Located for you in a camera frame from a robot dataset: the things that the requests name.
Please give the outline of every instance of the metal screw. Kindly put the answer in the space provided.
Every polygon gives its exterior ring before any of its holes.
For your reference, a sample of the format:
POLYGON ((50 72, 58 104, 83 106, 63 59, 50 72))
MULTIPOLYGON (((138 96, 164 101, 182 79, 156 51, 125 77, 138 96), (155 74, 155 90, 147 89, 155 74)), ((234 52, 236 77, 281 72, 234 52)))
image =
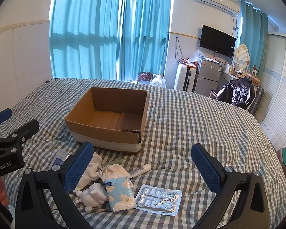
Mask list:
POLYGON ((30 173, 31 173, 31 171, 32 171, 32 170, 31 170, 30 168, 28 168, 28 169, 26 169, 26 170, 25 170, 25 172, 24 172, 24 173, 25 173, 25 174, 30 174, 30 173))
POLYGON ((256 175, 256 176, 259 176, 259 175, 260 175, 260 172, 255 169, 255 170, 253 171, 253 174, 256 175))
POLYGON ((232 172, 233 171, 233 168, 231 166, 226 166, 224 169, 226 172, 232 172))
POLYGON ((59 169, 60 169, 60 166, 58 164, 56 164, 52 167, 53 171, 58 171, 59 169))

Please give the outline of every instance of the bed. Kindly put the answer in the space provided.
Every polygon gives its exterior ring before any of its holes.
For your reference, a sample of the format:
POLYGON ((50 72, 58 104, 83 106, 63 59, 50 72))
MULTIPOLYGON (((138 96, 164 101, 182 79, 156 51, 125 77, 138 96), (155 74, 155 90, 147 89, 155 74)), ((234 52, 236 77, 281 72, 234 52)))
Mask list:
MULTIPOLYGON (((133 170, 149 163, 152 170, 132 180, 135 195, 147 184, 183 191, 177 216, 164 216, 131 210, 114 213, 109 204, 86 213, 77 205, 92 228, 192 228, 211 204, 215 193, 207 188, 191 160, 191 146, 201 143, 211 156, 238 172, 260 170, 265 182, 271 228, 286 214, 286 179, 269 139, 255 118, 236 106, 202 95, 120 81, 63 78, 45 83, 31 92, 12 110, 10 120, 0 125, 0 137, 36 119, 39 132, 23 145, 25 168, 6 175, 10 203, 15 206, 23 171, 50 168, 58 149, 72 154, 78 143, 73 139, 64 118, 90 87, 145 89, 149 92, 149 110, 145 136, 138 155, 96 149, 103 162, 123 157, 121 164, 133 170)), ((239 193, 220 225, 224 225, 236 204, 239 193)), ((50 207, 54 202, 49 192, 50 207)), ((58 210, 56 220, 65 225, 58 210)))

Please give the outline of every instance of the black jacket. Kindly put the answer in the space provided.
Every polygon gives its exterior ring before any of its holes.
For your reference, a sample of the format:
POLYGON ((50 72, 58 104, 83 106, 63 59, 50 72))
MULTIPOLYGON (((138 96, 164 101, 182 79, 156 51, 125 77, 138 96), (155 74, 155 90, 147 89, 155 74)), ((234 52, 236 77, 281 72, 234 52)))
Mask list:
POLYGON ((244 77, 227 82, 218 92, 216 100, 247 109, 255 98, 251 79, 244 77))

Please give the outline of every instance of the gray refrigerator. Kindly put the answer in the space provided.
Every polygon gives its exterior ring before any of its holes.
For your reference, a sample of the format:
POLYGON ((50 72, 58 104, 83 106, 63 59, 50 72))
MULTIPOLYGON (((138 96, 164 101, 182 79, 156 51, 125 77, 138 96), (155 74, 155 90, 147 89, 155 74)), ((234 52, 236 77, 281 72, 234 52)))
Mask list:
POLYGON ((194 93, 209 97, 211 89, 216 89, 222 65, 212 61, 201 59, 196 73, 196 85, 194 93))

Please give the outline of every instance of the tv screen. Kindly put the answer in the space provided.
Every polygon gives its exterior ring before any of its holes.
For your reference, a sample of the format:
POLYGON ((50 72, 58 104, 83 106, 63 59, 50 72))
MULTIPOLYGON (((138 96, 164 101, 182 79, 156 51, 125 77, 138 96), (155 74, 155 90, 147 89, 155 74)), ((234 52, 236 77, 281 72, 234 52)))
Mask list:
POLYGON ((200 47, 210 49, 232 58, 236 39, 206 25, 202 26, 200 47))

